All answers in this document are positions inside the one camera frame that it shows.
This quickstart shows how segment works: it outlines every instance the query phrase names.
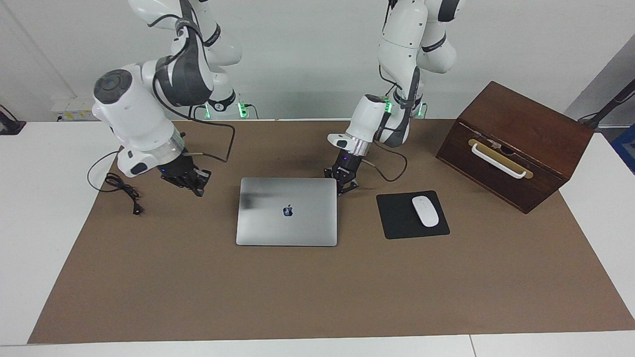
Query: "black mouse pad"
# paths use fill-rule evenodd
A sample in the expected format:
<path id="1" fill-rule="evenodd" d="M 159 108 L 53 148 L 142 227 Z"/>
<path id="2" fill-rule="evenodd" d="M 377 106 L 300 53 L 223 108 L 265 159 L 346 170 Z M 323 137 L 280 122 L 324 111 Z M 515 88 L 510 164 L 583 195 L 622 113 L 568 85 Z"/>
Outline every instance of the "black mouse pad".
<path id="1" fill-rule="evenodd" d="M 439 214 L 439 224 L 426 227 L 421 223 L 412 199 L 426 196 L 432 201 Z M 419 238 L 429 236 L 445 236 L 450 233 L 448 221 L 445 219 L 439 197 L 434 191 L 380 194 L 377 195 L 377 206 L 382 218 L 386 239 Z"/>

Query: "wooden box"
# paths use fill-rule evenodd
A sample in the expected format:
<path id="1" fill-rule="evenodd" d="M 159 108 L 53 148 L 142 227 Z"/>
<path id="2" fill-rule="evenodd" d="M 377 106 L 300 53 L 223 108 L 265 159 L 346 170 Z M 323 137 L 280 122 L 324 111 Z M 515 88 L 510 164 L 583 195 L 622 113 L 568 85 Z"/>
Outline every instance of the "wooden box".
<path id="1" fill-rule="evenodd" d="M 529 213 L 569 181 L 592 134 L 491 82 L 458 117 L 437 158 Z"/>

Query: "table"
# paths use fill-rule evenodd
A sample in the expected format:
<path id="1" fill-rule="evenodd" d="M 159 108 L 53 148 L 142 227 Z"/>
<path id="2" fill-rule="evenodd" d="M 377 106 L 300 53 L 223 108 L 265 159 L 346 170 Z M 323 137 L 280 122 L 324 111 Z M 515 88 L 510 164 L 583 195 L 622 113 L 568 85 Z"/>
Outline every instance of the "table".
<path id="1" fill-rule="evenodd" d="M 97 195 L 85 170 L 117 142 L 102 123 L 29 123 L 17 137 L 0 138 L 0 345 L 28 339 L 57 274 Z M 96 182 L 112 160 L 95 170 Z M 595 135 L 572 180 L 561 189 L 631 313 L 635 309 L 635 177 L 601 135 Z M 47 240 L 41 231 L 46 227 Z M 0 356 L 189 354 L 213 356 L 630 356 L 635 332 L 405 337 L 391 339 L 151 342 L 0 347 Z"/>

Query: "silver laptop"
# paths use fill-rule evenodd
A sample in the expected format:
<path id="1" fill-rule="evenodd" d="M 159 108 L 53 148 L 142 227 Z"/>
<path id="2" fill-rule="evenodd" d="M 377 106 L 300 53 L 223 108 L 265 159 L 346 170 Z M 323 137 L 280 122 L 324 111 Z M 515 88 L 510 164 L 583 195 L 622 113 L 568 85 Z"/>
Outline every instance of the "silver laptop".
<path id="1" fill-rule="evenodd" d="M 243 178 L 236 243 L 335 246 L 335 179 Z"/>

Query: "computer mouse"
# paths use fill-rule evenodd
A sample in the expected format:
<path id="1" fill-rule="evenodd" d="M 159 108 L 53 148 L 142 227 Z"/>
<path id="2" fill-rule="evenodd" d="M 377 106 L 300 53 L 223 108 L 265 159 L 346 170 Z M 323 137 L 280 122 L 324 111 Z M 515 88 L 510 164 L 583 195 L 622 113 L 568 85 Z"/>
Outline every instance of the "computer mouse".
<path id="1" fill-rule="evenodd" d="M 412 205 L 424 226 L 434 227 L 439 224 L 439 214 L 428 197 L 417 196 L 412 199 Z"/>

